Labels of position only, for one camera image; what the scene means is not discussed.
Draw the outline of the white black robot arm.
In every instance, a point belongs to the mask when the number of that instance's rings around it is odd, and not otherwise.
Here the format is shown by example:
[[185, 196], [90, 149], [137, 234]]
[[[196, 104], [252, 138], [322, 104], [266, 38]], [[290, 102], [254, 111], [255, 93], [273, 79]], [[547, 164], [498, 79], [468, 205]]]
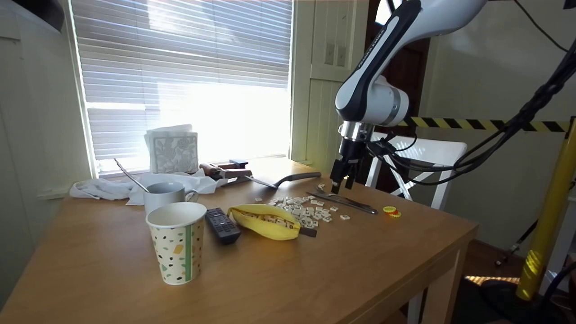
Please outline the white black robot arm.
[[372, 129], [396, 126], [407, 115], [408, 95], [381, 75], [392, 57], [412, 41], [464, 27], [484, 3], [486, 0], [405, 0], [390, 12], [374, 43], [335, 95], [342, 124], [338, 153], [329, 173], [333, 192], [340, 191], [342, 180], [347, 180], [345, 187], [353, 185]]

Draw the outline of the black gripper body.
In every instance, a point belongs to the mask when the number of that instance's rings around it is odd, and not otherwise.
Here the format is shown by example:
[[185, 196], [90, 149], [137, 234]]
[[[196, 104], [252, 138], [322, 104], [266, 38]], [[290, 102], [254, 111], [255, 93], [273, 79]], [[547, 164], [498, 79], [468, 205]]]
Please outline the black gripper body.
[[363, 151], [362, 142], [342, 138], [336, 151], [336, 158], [331, 167], [331, 180], [342, 182], [345, 176], [349, 176], [356, 167], [356, 164], [360, 162], [362, 151]]

